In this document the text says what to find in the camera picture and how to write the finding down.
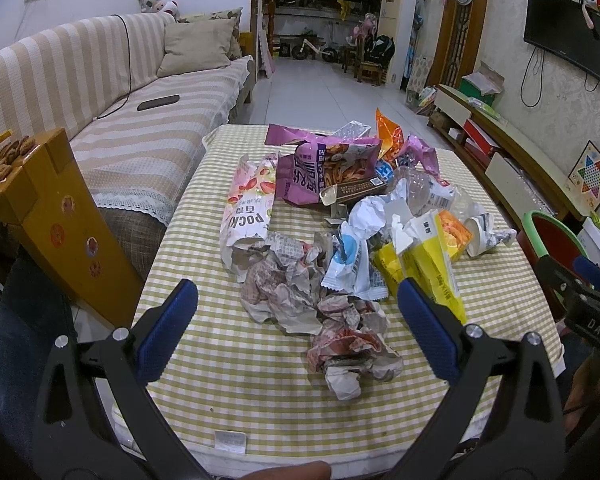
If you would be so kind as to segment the left hand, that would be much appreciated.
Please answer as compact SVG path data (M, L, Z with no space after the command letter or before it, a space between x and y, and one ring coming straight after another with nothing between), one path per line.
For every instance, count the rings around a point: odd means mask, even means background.
M316 462L262 469L246 474L240 480L329 480L332 478L332 467L328 463Z

